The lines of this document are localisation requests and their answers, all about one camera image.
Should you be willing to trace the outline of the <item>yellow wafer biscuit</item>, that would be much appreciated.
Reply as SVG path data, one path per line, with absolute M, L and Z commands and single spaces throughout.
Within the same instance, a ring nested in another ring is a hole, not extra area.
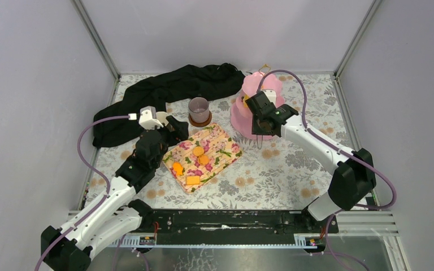
M 242 105 L 243 105 L 243 107 L 244 108 L 248 108 L 248 105 L 247 105 L 247 103 L 246 103 L 246 101 L 249 99 L 249 96 L 248 95 L 244 95 L 243 97 L 242 97 Z

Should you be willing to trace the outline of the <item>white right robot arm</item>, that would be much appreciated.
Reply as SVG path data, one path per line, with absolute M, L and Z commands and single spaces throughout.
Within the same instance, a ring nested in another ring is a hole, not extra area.
M 302 227 L 311 233 L 324 225 L 324 219 L 339 210 L 349 211 L 376 186 L 371 154 L 336 143 L 307 124 L 303 116 L 287 104 L 276 107 L 266 92 L 246 99 L 252 115 L 252 133 L 278 136 L 313 156 L 332 175 L 327 192 L 303 209 Z

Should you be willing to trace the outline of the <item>purple mug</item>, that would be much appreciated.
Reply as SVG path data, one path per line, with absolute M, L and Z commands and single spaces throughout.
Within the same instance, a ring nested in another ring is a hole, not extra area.
M 188 111 L 192 121 L 205 123 L 210 117 L 209 102 L 203 97 L 195 97 L 190 100 Z

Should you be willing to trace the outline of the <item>pink three-tier cake stand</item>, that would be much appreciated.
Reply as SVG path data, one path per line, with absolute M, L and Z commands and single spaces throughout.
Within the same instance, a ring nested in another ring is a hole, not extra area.
M 257 87 L 264 77 L 265 73 L 259 70 L 250 75 L 245 76 L 241 90 L 234 105 L 231 107 L 231 124 L 245 138 L 256 140 L 256 135 L 251 133 L 252 114 L 249 108 L 244 108 L 242 105 L 242 97 L 248 95 L 252 97 L 257 93 Z M 277 93 L 276 107 L 284 104 L 285 100 L 282 97 L 283 83 L 274 75 L 271 74 L 264 79 L 261 90 L 272 89 Z

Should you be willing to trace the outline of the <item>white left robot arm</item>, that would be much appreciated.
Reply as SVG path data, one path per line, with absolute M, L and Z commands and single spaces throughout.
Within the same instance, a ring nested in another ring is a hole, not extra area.
M 133 197 L 155 176 L 169 147 L 186 141 L 189 124 L 166 115 L 164 121 L 143 120 L 133 152 L 106 181 L 106 190 L 62 226 L 48 226 L 41 233 L 41 256 L 35 270 L 45 263 L 52 270 L 87 270 L 92 260 L 118 237 L 148 231 L 153 224 L 150 207 Z

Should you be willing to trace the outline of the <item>white paper cup black base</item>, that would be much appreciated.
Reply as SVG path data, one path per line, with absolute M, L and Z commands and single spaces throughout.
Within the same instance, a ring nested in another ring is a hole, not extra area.
M 167 120 L 168 113 L 167 112 L 158 111 L 158 112 L 156 112 L 156 117 L 157 117 L 157 119 L 160 121 L 160 123 L 163 126 L 167 126 L 168 125 L 168 120 Z

